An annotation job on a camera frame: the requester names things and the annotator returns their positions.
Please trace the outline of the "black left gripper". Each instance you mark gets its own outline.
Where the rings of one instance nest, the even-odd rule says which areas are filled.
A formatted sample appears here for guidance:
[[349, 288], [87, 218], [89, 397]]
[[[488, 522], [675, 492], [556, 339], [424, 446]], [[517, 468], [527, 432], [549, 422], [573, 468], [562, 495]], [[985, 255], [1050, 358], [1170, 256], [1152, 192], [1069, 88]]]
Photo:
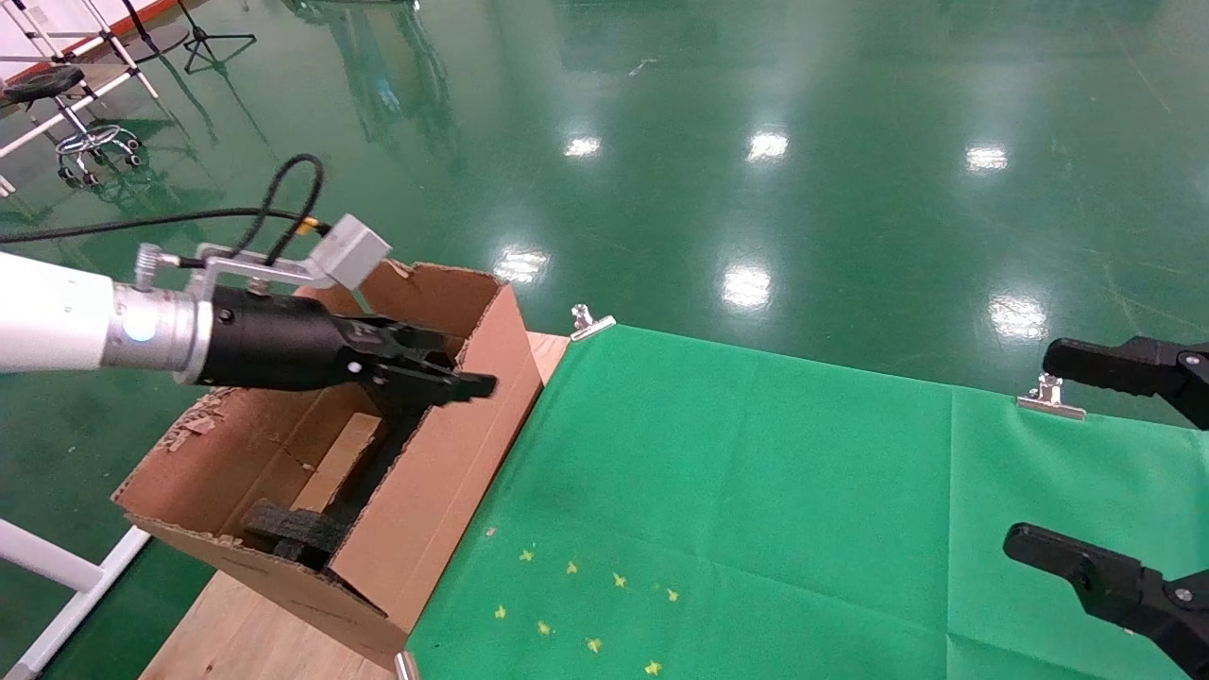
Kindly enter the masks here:
[[[340, 317], [314, 298], [219, 287], [212, 311], [196, 384], [305, 392], [364, 380], [386, 414], [488, 398], [498, 384], [494, 375], [451, 370], [455, 361], [441, 332], [387, 317]], [[374, 357], [391, 365], [374, 367]]]

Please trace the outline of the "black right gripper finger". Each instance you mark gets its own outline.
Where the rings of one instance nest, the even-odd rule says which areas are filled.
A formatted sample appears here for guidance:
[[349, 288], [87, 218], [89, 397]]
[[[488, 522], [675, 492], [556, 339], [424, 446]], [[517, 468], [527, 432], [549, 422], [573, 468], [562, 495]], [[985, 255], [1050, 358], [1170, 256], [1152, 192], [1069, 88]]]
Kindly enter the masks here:
[[1070, 338], [1049, 342], [1045, 373], [1136, 397], [1158, 397], [1196, 430], [1208, 430], [1208, 345], [1132, 338], [1103, 346]]
[[1167, 580], [1122, 552], [1028, 521], [1003, 538], [1007, 557], [1072, 586], [1084, 613], [1149, 638], [1190, 678], [1208, 675], [1208, 571]]

